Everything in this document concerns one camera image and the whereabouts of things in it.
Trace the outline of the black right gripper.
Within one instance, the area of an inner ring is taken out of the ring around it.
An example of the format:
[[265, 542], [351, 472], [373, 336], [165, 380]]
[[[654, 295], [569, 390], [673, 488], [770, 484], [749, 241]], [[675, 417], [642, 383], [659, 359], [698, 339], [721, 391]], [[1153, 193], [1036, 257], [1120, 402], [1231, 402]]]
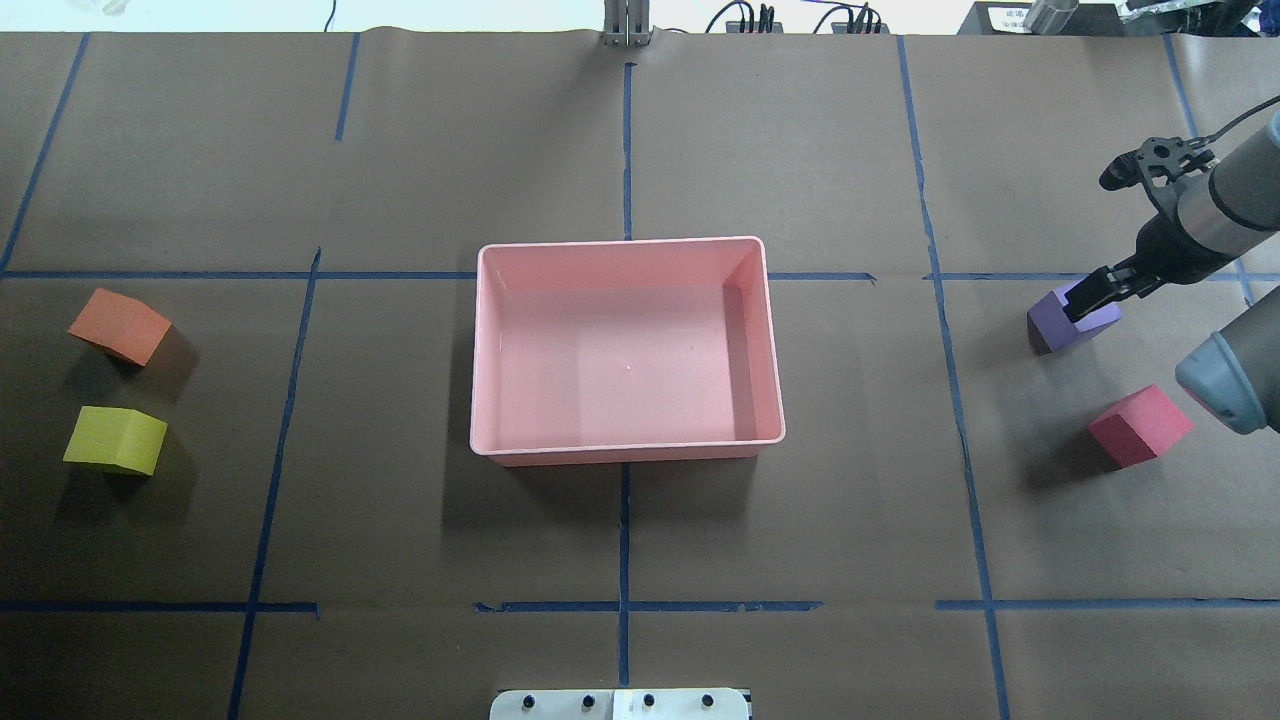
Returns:
[[1166, 284], [1194, 284], [1233, 264], [1234, 223], [1210, 191], [1216, 158], [1179, 137], [1149, 137], [1119, 154], [1100, 174], [1114, 192], [1142, 184], [1155, 215], [1135, 238], [1128, 265], [1101, 266], [1065, 293], [1064, 313], [1078, 323], [1129, 296], [1147, 297]]

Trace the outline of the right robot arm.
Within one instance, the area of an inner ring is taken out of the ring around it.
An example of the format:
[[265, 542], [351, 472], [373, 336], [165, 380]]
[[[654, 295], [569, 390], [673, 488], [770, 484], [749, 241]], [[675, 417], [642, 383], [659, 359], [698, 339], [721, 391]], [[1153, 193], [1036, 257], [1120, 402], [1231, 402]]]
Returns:
[[[1279, 229], [1277, 118], [1217, 158], [1204, 137], [1151, 137], [1100, 174], [1103, 190], [1140, 186], [1155, 209], [1134, 252], [1094, 269], [1065, 295], [1078, 322], [1166, 284], [1194, 284], [1233, 264]], [[1279, 428], [1279, 299], [1256, 300], [1175, 369], [1181, 388], [1242, 436]]]

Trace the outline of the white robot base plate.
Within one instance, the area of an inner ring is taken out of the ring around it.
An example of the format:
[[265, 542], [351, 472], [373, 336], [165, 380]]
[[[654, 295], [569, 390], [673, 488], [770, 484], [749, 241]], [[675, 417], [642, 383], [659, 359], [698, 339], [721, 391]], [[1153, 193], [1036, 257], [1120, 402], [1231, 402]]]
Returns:
[[748, 691], [708, 688], [600, 688], [502, 691], [490, 719], [753, 719]]

